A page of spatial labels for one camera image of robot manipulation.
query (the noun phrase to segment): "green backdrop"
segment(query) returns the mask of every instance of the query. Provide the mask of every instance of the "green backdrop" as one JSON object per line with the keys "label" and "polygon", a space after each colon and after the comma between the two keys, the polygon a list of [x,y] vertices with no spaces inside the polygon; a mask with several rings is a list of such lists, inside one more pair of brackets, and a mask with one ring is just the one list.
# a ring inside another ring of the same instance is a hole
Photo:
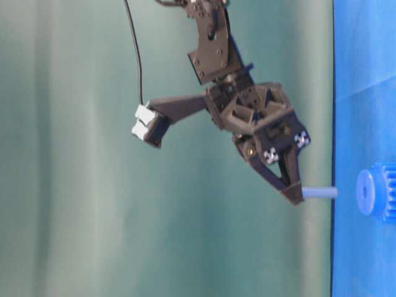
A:
{"label": "green backdrop", "polygon": [[[179,9],[130,0],[144,97],[200,92]],[[282,82],[331,182],[332,2],[234,0],[256,82]],[[0,2],[0,295],[328,296],[330,203],[291,206],[207,113],[160,151],[130,135],[137,71],[122,1]]]}

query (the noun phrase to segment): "wire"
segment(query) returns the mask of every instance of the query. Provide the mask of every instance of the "wire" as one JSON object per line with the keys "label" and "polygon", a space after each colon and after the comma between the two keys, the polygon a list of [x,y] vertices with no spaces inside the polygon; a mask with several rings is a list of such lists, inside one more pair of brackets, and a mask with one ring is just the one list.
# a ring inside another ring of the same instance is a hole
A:
{"label": "wire", "polygon": [[[177,2],[155,0],[155,2],[161,4],[162,6],[168,6],[168,7],[183,7],[186,5],[185,0],[175,0],[175,1],[177,1]],[[139,51],[139,46],[137,44],[134,21],[132,19],[131,8],[129,7],[128,0],[124,0],[124,5],[125,5],[126,13],[128,15],[129,27],[131,28],[132,39],[134,40],[136,61],[137,61],[137,66],[139,68],[139,103],[141,105],[144,105],[143,104],[143,86],[142,86],[143,85],[143,83],[142,83],[142,73],[143,73],[142,59],[140,58],[140,51]]]}
{"label": "wire", "polygon": [[125,10],[127,12],[128,19],[129,19],[129,26],[131,28],[132,39],[134,40],[136,61],[137,61],[137,66],[139,68],[139,103],[141,105],[144,105],[143,104],[143,87],[142,87],[142,59],[140,58],[140,51],[139,51],[139,46],[137,44],[134,21],[132,20],[132,14],[131,14],[131,9],[129,8],[128,0],[124,0],[124,4],[125,4]]}

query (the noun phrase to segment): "gear teeth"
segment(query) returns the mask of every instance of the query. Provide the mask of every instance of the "gear teeth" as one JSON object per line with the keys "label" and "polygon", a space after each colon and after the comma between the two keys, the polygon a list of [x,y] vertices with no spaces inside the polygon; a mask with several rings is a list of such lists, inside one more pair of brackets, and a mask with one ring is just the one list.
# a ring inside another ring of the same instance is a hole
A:
{"label": "gear teeth", "polygon": [[386,209],[382,219],[387,223],[396,222],[396,166],[384,165],[382,174],[386,184]]}

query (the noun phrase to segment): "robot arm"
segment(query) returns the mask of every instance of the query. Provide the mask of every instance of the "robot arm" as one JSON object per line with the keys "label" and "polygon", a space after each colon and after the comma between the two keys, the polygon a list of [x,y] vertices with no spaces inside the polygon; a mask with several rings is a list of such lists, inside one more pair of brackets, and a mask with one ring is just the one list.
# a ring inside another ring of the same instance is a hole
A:
{"label": "robot arm", "polygon": [[[188,56],[199,83],[213,85],[202,95],[140,105],[132,133],[159,148],[172,124],[207,109],[220,130],[233,134],[239,154],[257,173],[292,204],[302,202],[298,155],[311,140],[282,86],[253,82],[251,68],[244,66],[230,33],[227,0],[167,3],[182,7],[196,20],[199,44]],[[276,163],[281,176],[270,169]]]}

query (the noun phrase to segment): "black cable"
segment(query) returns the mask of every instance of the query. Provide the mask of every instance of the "black cable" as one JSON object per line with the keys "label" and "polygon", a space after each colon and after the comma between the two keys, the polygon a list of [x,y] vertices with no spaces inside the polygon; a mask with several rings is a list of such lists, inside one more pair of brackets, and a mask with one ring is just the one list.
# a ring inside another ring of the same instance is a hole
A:
{"label": "black cable", "polygon": [[140,51],[139,51],[139,46],[137,44],[134,21],[132,20],[132,14],[131,14],[131,9],[129,8],[128,0],[124,0],[124,4],[125,4],[125,10],[127,12],[128,19],[129,19],[129,26],[131,28],[132,39],[134,40],[137,66],[139,68],[139,103],[141,105],[144,105],[143,104],[143,88],[142,88],[142,60],[140,58]]}

